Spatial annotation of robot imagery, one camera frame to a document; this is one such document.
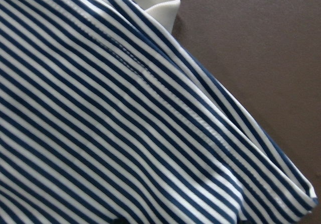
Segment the navy white striped polo shirt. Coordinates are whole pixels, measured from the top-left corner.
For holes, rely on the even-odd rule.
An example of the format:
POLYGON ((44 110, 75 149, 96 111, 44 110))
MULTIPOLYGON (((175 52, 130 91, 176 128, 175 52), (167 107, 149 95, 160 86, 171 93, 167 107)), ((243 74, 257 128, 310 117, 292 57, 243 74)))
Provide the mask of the navy white striped polo shirt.
POLYGON ((296 223, 301 174, 171 30, 180 0, 1 0, 1 223, 296 223))

